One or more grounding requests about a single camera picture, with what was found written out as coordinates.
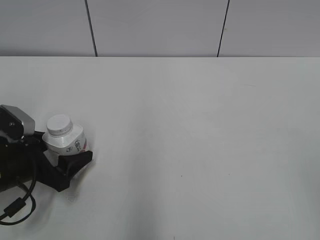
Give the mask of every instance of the bottle label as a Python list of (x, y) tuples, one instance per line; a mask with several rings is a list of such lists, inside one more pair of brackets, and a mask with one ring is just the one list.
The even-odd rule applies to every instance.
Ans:
[(87, 143), (87, 139), (84, 132), (77, 139), (75, 139), (70, 145), (66, 147), (55, 147), (52, 145), (48, 145), (47, 147), (52, 152), (61, 156), (76, 155), (79, 153), (89, 151), (89, 145)]

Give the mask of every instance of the plastic bottle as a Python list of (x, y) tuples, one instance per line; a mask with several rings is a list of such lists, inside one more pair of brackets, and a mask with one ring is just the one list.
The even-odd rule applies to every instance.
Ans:
[(76, 155), (89, 150), (82, 126), (73, 124), (70, 117), (59, 114), (46, 124), (47, 132), (42, 136), (48, 150), (57, 155)]

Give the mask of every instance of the black cable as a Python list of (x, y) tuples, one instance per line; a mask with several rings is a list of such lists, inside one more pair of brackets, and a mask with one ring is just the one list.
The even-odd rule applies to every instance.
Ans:
[[(30, 189), (28, 189), (28, 188), (26, 187), (26, 185), (24, 185), (24, 184), (21, 183), (21, 182), (18, 182), (18, 183), (17, 183), (17, 186), (18, 186), (19, 188), (21, 188), (23, 191), (25, 191), (26, 193), (29, 192), (29, 190), (30, 190)], [(25, 221), (27, 218), (29, 218), (30, 215), (35, 211), (35, 209), (36, 209), (36, 207), (37, 207), (35, 198), (34, 198), (32, 195), (30, 195), (29, 197), (30, 197), (30, 199), (31, 199), (31, 201), (32, 201), (32, 207), (31, 207), (31, 211), (30, 211), (29, 214), (27, 214), (25, 217), (21, 218), (21, 219), (18, 220), (18, 221), (15, 221), (15, 222), (0, 221), (0, 225), (13, 226), (13, 225), (17, 225), (17, 224), (19, 224), (19, 223), (22, 223), (22, 222)]]
[(17, 179), (16, 184), (19, 188), (21, 188), (23, 191), (25, 191), (25, 195), (24, 197), (20, 200), (21, 202), (25, 202), (28, 198), (31, 198), (32, 201), (32, 208), (31, 211), (28, 215), (26, 215), (24, 218), (16, 221), (16, 222), (4, 222), (2, 221), (3, 219), (5, 219), (6, 217), (9, 217), (8, 213), (5, 212), (4, 214), (2, 214), (0, 216), (0, 225), (5, 225), (5, 226), (12, 226), (12, 225), (16, 225), (19, 224), (21, 222), (23, 222), (24, 220), (26, 220), (28, 217), (30, 217), (30, 215), (34, 212), (34, 210), (36, 209), (36, 200), (34, 199), (34, 197), (32, 196), (32, 192), (36, 186), (36, 182), (37, 182), (37, 163), (36, 160), (33, 158), (33, 156), (31, 156), (31, 154), (28, 152), (28, 147), (26, 148), (25, 154), (27, 155), (28, 159), (32, 162), (32, 182), (31, 185), (29, 187), (29, 189), (26, 187), (26, 185), (24, 185), (23, 183), (21, 183), (19, 181), (19, 179)]

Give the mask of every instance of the white cap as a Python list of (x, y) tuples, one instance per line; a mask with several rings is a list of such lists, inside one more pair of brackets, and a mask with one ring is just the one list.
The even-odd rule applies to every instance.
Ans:
[(68, 134), (72, 128), (73, 123), (65, 114), (59, 114), (51, 117), (46, 123), (48, 132), (53, 137), (61, 137)]

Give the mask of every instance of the white table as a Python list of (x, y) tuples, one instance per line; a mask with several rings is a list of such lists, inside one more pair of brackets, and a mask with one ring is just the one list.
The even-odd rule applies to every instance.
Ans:
[(38, 131), (67, 113), (94, 151), (2, 240), (320, 239), (320, 58), (1, 57), (0, 79), (0, 104)]

